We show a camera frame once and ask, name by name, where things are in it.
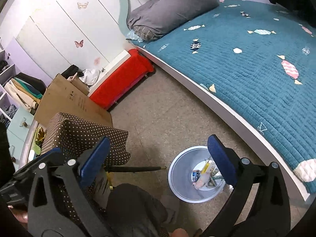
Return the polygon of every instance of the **pink butterfly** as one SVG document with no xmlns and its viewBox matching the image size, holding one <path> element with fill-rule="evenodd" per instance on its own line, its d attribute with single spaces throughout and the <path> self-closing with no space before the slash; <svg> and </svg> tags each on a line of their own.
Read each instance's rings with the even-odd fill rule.
<svg viewBox="0 0 316 237">
<path fill-rule="evenodd" d="M 100 57 L 97 57 L 97 58 L 94 60 L 94 64 L 95 64 L 95 65 L 99 65 L 99 64 L 100 64 Z"/>
<path fill-rule="evenodd" d="M 80 43 L 78 43 L 77 41 L 75 41 L 75 45 L 76 45 L 77 48 L 79 48 L 79 46 L 80 46 L 80 47 L 83 47 L 83 40 L 81 40 Z"/>
<path fill-rule="evenodd" d="M 78 5 L 78 9 L 79 10 L 81 10 L 81 9 L 86 9 L 87 8 L 87 6 L 88 6 L 88 3 L 89 2 L 86 2 L 86 3 L 84 3 L 84 4 L 82 4 L 82 3 L 77 3 L 77 5 Z"/>
</svg>

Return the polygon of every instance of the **white wardrobe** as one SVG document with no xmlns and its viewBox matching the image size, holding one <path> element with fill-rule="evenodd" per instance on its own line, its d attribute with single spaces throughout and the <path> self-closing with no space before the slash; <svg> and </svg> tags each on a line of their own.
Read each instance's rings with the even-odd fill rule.
<svg viewBox="0 0 316 237">
<path fill-rule="evenodd" d="M 118 27 L 119 0 L 14 0 L 0 26 L 51 78 L 71 64 L 105 67 L 130 49 Z"/>
</svg>

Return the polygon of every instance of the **light blue drawer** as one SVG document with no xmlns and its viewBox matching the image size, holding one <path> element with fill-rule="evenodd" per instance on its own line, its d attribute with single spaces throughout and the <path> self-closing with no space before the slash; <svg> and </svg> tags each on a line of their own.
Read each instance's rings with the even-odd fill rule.
<svg viewBox="0 0 316 237">
<path fill-rule="evenodd" d="M 19 108 L 8 127 L 8 130 L 24 142 L 33 120 L 34 116 L 31 113 L 23 108 Z"/>
<path fill-rule="evenodd" d="M 7 130 L 8 141 L 10 144 L 10 155 L 15 157 L 16 163 L 13 163 L 15 170 L 19 169 L 19 163 L 21 159 L 22 149 L 24 142 L 20 140 L 16 135 Z"/>
</svg>

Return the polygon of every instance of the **plaid pillowcase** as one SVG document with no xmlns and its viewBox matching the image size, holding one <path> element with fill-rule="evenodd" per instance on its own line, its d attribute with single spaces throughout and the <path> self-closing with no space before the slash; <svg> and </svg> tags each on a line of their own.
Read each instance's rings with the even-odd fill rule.
<svg viewBox="0 0 316 237">
<path fill-rule="evenodd" d="M 145 41 L 153 41 L 158 39 L 154 33 L 144 26 L 134 26 L 135 34 Z"/>
</svg>

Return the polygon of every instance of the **gray pillow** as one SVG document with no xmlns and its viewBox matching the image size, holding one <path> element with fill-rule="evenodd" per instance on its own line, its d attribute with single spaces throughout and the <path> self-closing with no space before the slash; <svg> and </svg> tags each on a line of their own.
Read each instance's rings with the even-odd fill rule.
<svg viewBox="0 0 316 237">
<path fill-rule="evenodd" d="M 149 41 L 218 6 L 217 0 L 150 0 L 132 11 L 130 29 Z"/>
</svg>

